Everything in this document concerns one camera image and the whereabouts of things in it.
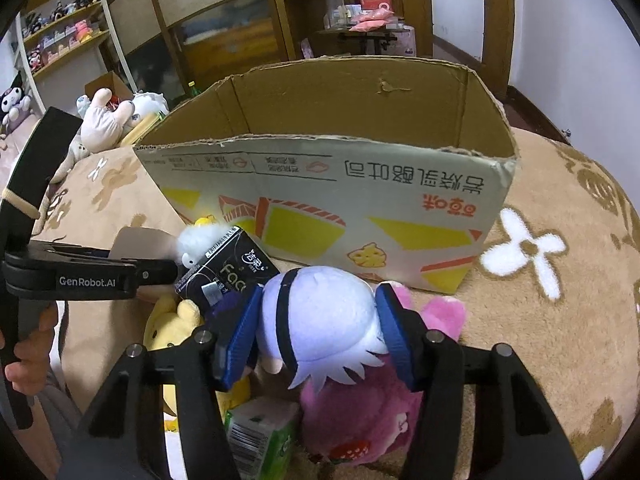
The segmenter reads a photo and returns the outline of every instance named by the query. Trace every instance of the barcode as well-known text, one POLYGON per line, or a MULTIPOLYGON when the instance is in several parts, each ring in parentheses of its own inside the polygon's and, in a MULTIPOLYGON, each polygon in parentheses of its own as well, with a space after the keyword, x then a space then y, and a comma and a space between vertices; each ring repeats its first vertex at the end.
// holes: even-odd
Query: barcode
POLYGON ((229 231, 226 232, 226 234, 220 238, 220 240, 218 240, 215 245, 210 248, 207 253, 205 254, 205 256, 207 258, 212 257, 214 254, 216 254, 216 251, 222 247, 228 240, 229 238, 231 238, 234 234, 236 234, 238 231, 240 230, 240 228, 238 226, 233 226, 231 229, 229 229, 229 231))
POLYGON ((241 477, 257 478, 267 450, 269 435, 232 422, 227 438, 241 477))

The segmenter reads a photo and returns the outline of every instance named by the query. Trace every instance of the green bottle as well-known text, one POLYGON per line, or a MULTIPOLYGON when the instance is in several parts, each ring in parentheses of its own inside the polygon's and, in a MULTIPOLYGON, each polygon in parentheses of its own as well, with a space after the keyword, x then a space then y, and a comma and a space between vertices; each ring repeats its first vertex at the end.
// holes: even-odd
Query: green bottle
POLYGON ((191 89, 191 97, 196 97, 196 95, 202 94, 202 92, 196 88, 195 81, 191 81, 189 83, 189 88, 191 89))

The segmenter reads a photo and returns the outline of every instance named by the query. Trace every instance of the shelf unit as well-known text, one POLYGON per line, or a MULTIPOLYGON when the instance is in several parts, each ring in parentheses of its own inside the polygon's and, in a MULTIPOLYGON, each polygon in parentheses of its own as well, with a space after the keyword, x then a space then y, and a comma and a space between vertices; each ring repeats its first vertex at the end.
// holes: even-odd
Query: shelf unit
POLYGON ((80 56, 88 50, 91 50, 92 48, 95 48, 96 46, 99 46, 103 41, 108 40, 109 36, 110 34, 108 30, 104 30, 99 32, 98 34, 94 34, 91 39, 86 40, 84 43, 80 43, 76 47, 73 47, 66 54, 60 55, 57 60, 50 62, 47 66, 38 70, 35 74, 33 74, 34 81, 44 79, 54 70, 62 68, 70 61, 73 61, 74 58, 80 56))
POLYGON ((275 0, 284 46, 289 60, 302 59, 300 42, 305 38, 322 43, 319 54, 327 44, 316 32, 324 29, 326 0, 275 0))
POLYGON ((14 56, 14 62, 15 64, 18 64, 19 60, 19 62, 22 64, 22 68, 26 75, 26 81, 30 88, 31 95, 33 96, 34 101, 37 103, 38 108, 40 109, 40 113, 44 115, 47 108, 42 101, 40 93, 38 92, 36 81, 42 81, 51 73, 59 70, 63 66, 72 62, 74 59, 77 59, 81 54, 97 48, 101 43, 108 39, 111 39, 111 41, 113 41, 113 46, 115 47, 116 53, 118 54, 118 60, 122 64, 122 68, 132 91, 137 92, 138 88, 136 87, 136 83, 133 79, 133 76, 131 75, 129 65, 127 64, 127 60, 125 59, 124 53, 120 46, 120 41, 118 40, 118 36, 113 25, 113 20, 111 19, 111 13, 107 0, 99 0, 98 2, 89 4, 87 7, 78 9, 71 14, 63 16, 61 19, 50 23, 46 27, 43 27, 41 30, 39 30, 35 34, 32 34, 31 36, 28 36, 27 38, 22 37, 22 14, 31 12, 32 10, 39 8, 50 1, 51 0, 29 0, 22 11, 18 12, 18 15, 15 17, 15 35, 18 41, 18 48, 14 56), (27 51, 36 47, 40 39, 46 35, 47 31, 52 32, 56 27, 59 27, 60 24, 65 22, 77 22, 79 20, 83 20, 93 15, 94 13, 99 12, 100 10, 104 14, 108 30, 103 30, 97 34, 94 34, 90 40, 87 40, 84 43, 81 43, 80 45, 72 48, 66 54, 61 55, 57 60, 52 61, 35 74, 31 73, 27 51))
POLYGON ((38 32, 24 38, 24 47, 27 50, 31 50, 32 48, 38 46, 38 42, 41 40, 41 38, 44 38, 48 32, 53 32, 53 30, 62 25, 62 23, 79 22, 80 20, 85 20, 101 8, 102 5, 100 4, 100 2, 95 2, 94 4, 90 4, 87 7, 76 10, 71 14, 67 14, 59 20, 49 23, 49 25, 45 25, 38 32))

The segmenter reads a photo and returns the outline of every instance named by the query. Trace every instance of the small cardboard box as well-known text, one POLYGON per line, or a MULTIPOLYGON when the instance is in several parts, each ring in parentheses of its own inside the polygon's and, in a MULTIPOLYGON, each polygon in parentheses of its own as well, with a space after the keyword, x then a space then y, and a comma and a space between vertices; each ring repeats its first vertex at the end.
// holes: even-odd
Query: small cardboard box
POLYGON ((109 90, 111 90, 113 95, 117 96, 120 99, 120 101, 129 101, 133 99, 133 93, 115 72, 107 72, 106 74, 102 74, 93 81, 84 85, 84 93, 89 97, 89 99, 93 99, 94 94, 100 88, 108 88, 109 90))
POLYGON ((190 221, 213 215, 270 256, 443 293, 481 252, 517 159, 475 72, 375 56, 230 76, 136 153, 190 221))
POLYGON ((225 429, 242 480, 284 480, 300 407, 258 397, 226 412, 225 429))

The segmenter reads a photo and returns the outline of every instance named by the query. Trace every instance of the rubber band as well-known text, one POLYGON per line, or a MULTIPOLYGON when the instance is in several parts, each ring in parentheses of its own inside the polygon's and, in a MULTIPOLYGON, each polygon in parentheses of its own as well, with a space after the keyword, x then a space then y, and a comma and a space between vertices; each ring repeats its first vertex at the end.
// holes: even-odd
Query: rubber band
POLYGON ((2 190, 2 198, 6 200, 9 204, 14 206, 18 211, 20 211, 23 215, 28 216, 33 220, 40 219, 40 212, 36 206, 30 204, 21 196, 16 195, 13 191, 5 187, 2 190))

